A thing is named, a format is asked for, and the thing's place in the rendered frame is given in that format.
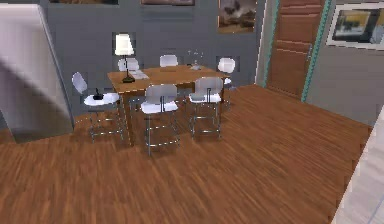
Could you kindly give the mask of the white metal-legged chair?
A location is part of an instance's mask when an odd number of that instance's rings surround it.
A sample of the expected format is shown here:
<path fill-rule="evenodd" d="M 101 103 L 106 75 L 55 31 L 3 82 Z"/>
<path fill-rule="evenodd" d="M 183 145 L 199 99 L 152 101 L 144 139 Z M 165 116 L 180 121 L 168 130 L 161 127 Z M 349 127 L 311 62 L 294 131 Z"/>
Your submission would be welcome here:
<path fill-rule="evenodd" d="M 137 71 L 140 66 L 136 58 L 122 58 L 118 61 L 118 68 L 120 71 Z"/>
<path fill-rule="evenodd" d="M 162 55 L 159 64 L 161 67 L 177 66 L 178 58 L 176 55 Z"/>
<path fill-rule="evenodd" d="M 190 118 L 190 131 L 195 137 L 198 130 L 196 123 L 201 119 L 211 119 L 216 124 L 215 129 L 201 129 L 201 133 L 217 132 L 221 136 L 221 109 L 219 104 L 222 101 L 221 91 L 223 90 L 223 80 L 219 77 L 202 77 L 195 81 L 195 91 L 189 94 L 189 102 L 194 110 Z M 215 111 L 214 116 L 201 116 L 198 114 L 198 107 L 206 105 L 212 106 Z"/>
<path fill-rule="evenodd" d="M 88 118 L 80 119 L 78 123 L 89 121 L 92 142 L 95 142 L 97 136 L 112 134 L 118 134 L 121 139 L 124 139 L 120 95 L 115 92 L 100 92 L 98 88 L 90 92 L 80 72 L 72 75 L 71 82 L 88 114 Z"/>
<path fill-rule="evenodd" d="M 228 75 L 228 77 L 224 79 L 224 87 L 227 90 L 231 90 L 233 88 L 231 75 L 234 72 L 235 67 L 236 62 L 232 58 L 222 57 L 218 62 L 218 70 Z"/>
<path fill-rule="evenodd" d="M 158 146 L 166 146 L 170 144 L 180 145 L 180 136 L 176 127 L 175 112 L 178 110 L 176 104 L 177 86 L 175 84 L 151 84 L 145 90 L 145 101 L 141 104 L 140 109 L 145 115 L 145 145 L 148 155 L 152 154 L 152 148 Z M 151 121 L 155 115 L 170 114 L 170 124 L 161 126 L 152 126 Z M 174 133 L 172 141 L 152 143 L 151 132 L 153 130 L 170 128 Z"/>

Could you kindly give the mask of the brown wooden room door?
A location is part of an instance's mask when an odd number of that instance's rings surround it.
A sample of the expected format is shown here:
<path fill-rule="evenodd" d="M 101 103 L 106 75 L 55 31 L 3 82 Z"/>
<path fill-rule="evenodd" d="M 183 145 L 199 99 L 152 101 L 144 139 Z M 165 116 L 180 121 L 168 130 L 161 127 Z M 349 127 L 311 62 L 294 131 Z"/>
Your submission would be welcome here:
<path fill-rule="evenodd" d="M 267 87 L 299 99 L 315 44 L 325 0 L 279 0 Z"/>

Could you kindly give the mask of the dark framed picture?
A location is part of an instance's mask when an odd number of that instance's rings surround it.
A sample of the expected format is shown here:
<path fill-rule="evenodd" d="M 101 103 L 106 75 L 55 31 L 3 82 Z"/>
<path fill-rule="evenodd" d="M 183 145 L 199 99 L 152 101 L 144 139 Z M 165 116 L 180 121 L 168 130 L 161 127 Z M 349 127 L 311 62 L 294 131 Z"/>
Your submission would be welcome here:
<path fill-rule="evenodd" d="M 119 5 L 119 0 L 49 0 L 49 2 L 61 4 Z"/>

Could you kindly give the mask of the white shade table lamp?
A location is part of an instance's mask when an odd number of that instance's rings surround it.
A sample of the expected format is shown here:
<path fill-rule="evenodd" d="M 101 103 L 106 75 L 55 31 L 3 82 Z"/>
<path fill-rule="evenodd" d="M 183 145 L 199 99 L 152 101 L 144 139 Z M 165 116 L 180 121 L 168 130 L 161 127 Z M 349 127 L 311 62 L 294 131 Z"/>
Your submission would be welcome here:
<path fill-rule="evenodd" d="M 122 56 L 123 59 L 118 62 L 118 66 L 125 67 L 126 77 L 122 80 L 123 83 L 132 83 L 134 79 L 129 76 L 128 73 L 128 60 L 129 55 L 134 54 L 134 49 L 131 43 L 129 34 L 117 34 L 115 38 L 115 50 L 116 56 Z"/>

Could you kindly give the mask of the large white cabinet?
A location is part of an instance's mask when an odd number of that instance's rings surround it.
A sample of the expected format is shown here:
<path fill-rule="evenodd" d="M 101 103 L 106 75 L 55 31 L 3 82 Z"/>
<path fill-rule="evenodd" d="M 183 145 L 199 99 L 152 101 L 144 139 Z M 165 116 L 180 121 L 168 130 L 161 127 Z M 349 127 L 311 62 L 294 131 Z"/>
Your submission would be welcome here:
<path fill-rule="evenodd" d="M 0 3 L 0 112 L 17 143 L 74 130 L 50 30 L 38 4 Z"/>

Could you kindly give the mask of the clear glass vase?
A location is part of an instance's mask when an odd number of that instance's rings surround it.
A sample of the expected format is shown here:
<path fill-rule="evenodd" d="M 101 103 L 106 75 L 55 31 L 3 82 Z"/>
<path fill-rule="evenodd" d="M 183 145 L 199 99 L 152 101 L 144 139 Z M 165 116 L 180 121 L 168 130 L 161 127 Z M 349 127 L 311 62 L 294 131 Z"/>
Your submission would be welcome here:
<path fill-rule="evenodd" d="M 199 60 L 203 58 L 203 53 L 195 49 L 195 50 L 189 50 L 188 55 L 192 59 L 191 70 L 200 70 L 201 66 L 199 64 Z"/>

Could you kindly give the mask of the white framed picture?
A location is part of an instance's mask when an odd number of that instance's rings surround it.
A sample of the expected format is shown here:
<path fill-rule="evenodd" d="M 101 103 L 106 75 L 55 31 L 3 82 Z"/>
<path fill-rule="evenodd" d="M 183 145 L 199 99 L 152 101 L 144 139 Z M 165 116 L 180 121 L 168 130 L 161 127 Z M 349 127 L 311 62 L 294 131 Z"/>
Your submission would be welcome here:
<path fill-rule="evenodd" d="M 384 2 L 336 5 L 326 44 L 384 51 Z"/>

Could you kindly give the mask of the white paper sheet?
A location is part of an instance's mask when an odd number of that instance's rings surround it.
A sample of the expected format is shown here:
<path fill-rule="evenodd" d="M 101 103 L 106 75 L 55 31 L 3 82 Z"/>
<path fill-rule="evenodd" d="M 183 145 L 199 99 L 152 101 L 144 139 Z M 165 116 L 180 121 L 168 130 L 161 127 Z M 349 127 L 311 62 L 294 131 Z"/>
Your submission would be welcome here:
<path fill-rule="evenodd" d="M 148 79 L 148 76 L 142 72 L 141 70 L 131 70 L 129 74 L 135 79 L 135 80 L 141 80 L 141 79 Z"/>

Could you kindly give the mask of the brown framed landscape picture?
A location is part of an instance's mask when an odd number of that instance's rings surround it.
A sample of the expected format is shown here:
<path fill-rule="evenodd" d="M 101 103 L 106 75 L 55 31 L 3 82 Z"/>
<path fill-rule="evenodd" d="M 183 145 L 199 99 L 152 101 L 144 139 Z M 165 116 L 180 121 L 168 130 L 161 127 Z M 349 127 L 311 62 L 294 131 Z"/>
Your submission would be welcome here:
<path fill-rule="evenodd" d="M 251 33 L 255 28 L 258 0 L 219 0 L 218 32 Z"/>

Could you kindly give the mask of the brown wooden table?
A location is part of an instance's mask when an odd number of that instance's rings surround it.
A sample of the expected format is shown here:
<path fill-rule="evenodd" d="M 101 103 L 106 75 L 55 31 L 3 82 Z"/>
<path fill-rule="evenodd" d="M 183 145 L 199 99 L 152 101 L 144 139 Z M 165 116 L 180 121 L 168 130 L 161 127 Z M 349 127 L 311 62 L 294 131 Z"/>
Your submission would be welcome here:
<path fill-rule="evenodd" d="M 135 132 L 132 127 L 132 119 L 130 117 L 131 108 L 128 100 L 133 96 L 143 96 L 147 87 L 151 84 L 175 84 L 178 88 L 195 89 L 194 82 L 202 77 L 218 77 L 222 80 L 228 78 L 222 72 L 202 66 L 200 70 L 192 70 L 187 65 L 155 67 L 143 69 L 148 79 L 136 80 L 133 83 L 124 83 L 126 72 L 116 71 L 109 72 L 108 78 L 112 83 L 113 89 L 121 97 L 121 105 L 124 109 L 126 131 L 129 136 L 131 146 L 135 145 Z"/>

